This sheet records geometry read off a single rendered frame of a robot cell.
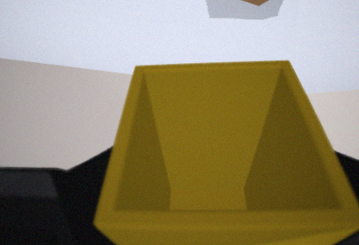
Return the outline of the olive-yellow square cup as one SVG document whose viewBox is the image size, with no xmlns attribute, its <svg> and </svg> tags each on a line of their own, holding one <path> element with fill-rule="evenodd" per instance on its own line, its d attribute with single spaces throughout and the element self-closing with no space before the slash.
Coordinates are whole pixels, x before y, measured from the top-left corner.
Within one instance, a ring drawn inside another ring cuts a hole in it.
<svg viewBox="0 0 359 245">
<path fill-rule="evenodd" d="M 137 65 L 93 223 L 115 245 L 334 245 L 359 204 L 289 60 Z"/>
</svg>

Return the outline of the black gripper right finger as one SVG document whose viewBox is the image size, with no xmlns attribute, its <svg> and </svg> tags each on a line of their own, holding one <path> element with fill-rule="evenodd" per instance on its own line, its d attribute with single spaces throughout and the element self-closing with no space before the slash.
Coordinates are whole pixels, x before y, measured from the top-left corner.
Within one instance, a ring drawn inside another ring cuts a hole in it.
<svg viewBox="0 0 359 245">
<path fill-rule="evenodd" d="M 333 150 L 359 204 L 359 160 Z M 359 245 L 359 230 L 334 245 Z"/>
</svg>

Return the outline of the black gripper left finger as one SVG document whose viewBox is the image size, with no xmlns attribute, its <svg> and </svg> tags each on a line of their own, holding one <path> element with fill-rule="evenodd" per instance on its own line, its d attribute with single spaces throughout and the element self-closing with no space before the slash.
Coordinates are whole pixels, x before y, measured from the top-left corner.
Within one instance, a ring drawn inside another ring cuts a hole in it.
<svg viewBox="0 0 359 245">
<path fill-rule="evenodd" d="M 112 151 L 68 170 L 0 167 L 0 225 L 48 229 L 60 245 L 115 245 L 93 223 Z"/>
</svg>

